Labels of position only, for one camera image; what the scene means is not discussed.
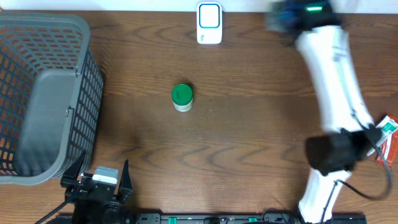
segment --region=laundry basket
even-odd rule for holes
[[[90,165],[103,79],[78,16],[0,13],[0,184],[34,185],[86,151]]]

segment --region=wood grain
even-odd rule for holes
[[[71,13],[91,26],[106,78],[92,167],[121,169],[129,159],[132,203],[172,213],[294,209],[308,178],[304,140],[322,133],[317,99],[302,58],[264,29],[262,14],[226,13],[223,42],[204,46],[195,13]],[[398,114],[398,16],[345,17],[371,114]],[[188,113],[173,108],[177,83],[194,86]],[[384,176],[364,161],[349,182],[377,194]],[[334,211],[398,222],[395,189],[382,202],[343,189]],[[33,223],[61,203],[63,189],[59,180],[2,185],[0,198],[0,223]]]

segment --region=basket bottom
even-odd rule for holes
[[[74,70],[46,70],[36,79],[14,158],[19,176],[35,176],[58,157],[76,76]]]

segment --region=wooden table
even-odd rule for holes
[[[308,178],[304,140],[322,133],[317,99],[301,56],[264,29],[263,14],[225,13],[223,42],[205,46],[196,42],[191,12],[71,13],[90,24],[91,50],[106,79],[92,167],[121,169],[129,159],[132,203],[166,213],[296,206]],[[345,17],[371,114],[397,115],[398,16]],[[178,83],[194,86],[188,113],[173,108]],[[378,194],[384,171],[361,162],[349,183]],[[63,193],[59,180],[2,185],[0,222],[33,223]],[[372,202],[344,188],[334,211],[395,223],[397,206],[396,190]]]

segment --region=white wall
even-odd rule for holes
[[[226,12],[264,12],[274,0],[219,0]],[[398,13],[398,0],[332,0],[338,12]],[[195,11],[201,0],[0,0],[3,9]]]

